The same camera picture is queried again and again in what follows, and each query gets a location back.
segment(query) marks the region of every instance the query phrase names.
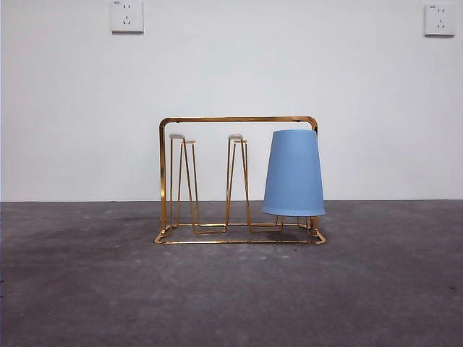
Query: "blue plastic cup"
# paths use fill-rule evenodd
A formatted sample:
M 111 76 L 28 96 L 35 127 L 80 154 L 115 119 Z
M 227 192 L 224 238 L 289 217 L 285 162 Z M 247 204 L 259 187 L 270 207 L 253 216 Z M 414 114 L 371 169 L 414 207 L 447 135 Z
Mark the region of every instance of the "blue plastic cup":
M 324 215 L 317 134 L 313 130 L 273 133 L 262 211 L 271 215 Z

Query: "wall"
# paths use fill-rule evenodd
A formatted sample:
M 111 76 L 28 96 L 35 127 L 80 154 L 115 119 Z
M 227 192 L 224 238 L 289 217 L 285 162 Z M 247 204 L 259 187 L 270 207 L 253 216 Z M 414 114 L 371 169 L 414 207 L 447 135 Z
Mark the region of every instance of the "wall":
M 327 200 L 463 199 L 457 5 L 424 38 L 415 0 L 145 0 L 144 35 L 112 35 L 109 1 L 2 1 L 2 199 L 157 200 L 163 117 L 283 114 L 318 120 Z M 182 130 L 205 200 L 232 130 Z M 270 137 L 239 130 L 260 199 Z

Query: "gray concrete floor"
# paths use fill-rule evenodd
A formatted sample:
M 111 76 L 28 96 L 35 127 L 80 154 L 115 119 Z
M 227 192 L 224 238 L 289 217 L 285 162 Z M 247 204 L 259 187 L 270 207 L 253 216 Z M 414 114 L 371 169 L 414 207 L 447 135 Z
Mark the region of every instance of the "gray concrete floor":
M 463 346 L 463 201 L 327 202 L 319 246 L 153 244 L 154 202 L 1 207 L 3 346 Z

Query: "white wall socket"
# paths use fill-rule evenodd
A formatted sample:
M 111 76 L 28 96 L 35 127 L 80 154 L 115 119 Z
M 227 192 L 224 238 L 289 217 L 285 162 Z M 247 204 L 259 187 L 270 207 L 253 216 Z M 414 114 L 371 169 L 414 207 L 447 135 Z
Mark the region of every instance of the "white wall socket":
M 425 5 L 425 35 L 455 35 L 455 11 L 453 4 Z
M 111 31 L 143 33 L 143 0 L 111 0 Z

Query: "gold wire frame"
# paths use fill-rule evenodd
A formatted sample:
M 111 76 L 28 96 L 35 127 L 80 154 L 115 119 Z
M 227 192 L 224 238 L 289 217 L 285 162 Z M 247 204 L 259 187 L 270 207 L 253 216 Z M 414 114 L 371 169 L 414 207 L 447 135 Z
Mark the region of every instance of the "gold wire frame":
M 305 122 L 308 123 L 312 130 L 318 132 L 317 121 L 309 116 L 250 116 L 250 117 L 171 117 L 165 118 L 159 124 L 159 148 L 160 148 L 160 169 L 161 169 L 161 230 L 154 238 L 157 244 L 324 244 L 326 238 L 318 230 L 318 217 L 304 217 L 305 223 L 300 222 L 297 218 L 296 223 L 285 223 L 284 216 L 281 217 L 279 223 L 279 216 L 275 216 L 273 223 L 253 223 L 251 221 L 250 203 L 249 203 L 249 186 L 248 186 L 248 171 L 247 171 L 247 140 L 241 138 L 229 137 L 228 158 L 227 158 L 227 180 L 226 180 L 226 211 L 223 223 L 201 223 L 200 210 L 197 197 L 197 177 L 196 177 L 196 161 L 195 161 L 195 141 L 186 140 L 180 134 L 171 134 L 170 136 L 170 224 L 167 223 L 167 196 L 166 196 L 166 125 L 170 123 L 231 123 L 231 122 Z M 179 162 L 179 190 L 177 196 L 177 222 L 174 223 L 173 219 L 173 173 L 172 161 L 174 155 L 174 140 L 181 140 L 180 144 L 180 162 Z M 230 150 L 233 142 L 233 155 L 230 171 Z M 190 168 L 188 165 L 187 145 L 191 145 L 194 183 L 195 183 L 195 202 L 192 200 L 192 189 L 190 183 Z M 233 165 L 236 152 L 236 146 L 239 145 L 242 154 L 243 174 L 245 179 L 245 193 L 246 193 L 246 221 L 242 223 L 230 223 L 230 204 L 232 194 L 232 179 L 233 179 Z M 180 203 L 180 183 L 182 177 L 182 161 L 185 161 L 185 168 L 187 171 L 188 193 L 190 201 L 191 223 L 179 222 L 179 203 Z M 305 230 L 308 236 L 314 236 L 311 240 L 261 240 L 261 239 L 217 239 L 217 240 L 172 240 L 171 235 L 173 230 L 178 227 L 188 226 L 191 227 L 195 234 L 224 234 L 229 230 L 230 226 L 247 226 L 250 235 L 271 232 L 283 232 L 284 226 L 297 226 Z M 202 231 L 201 228 L 220 227 L 218 231 Z

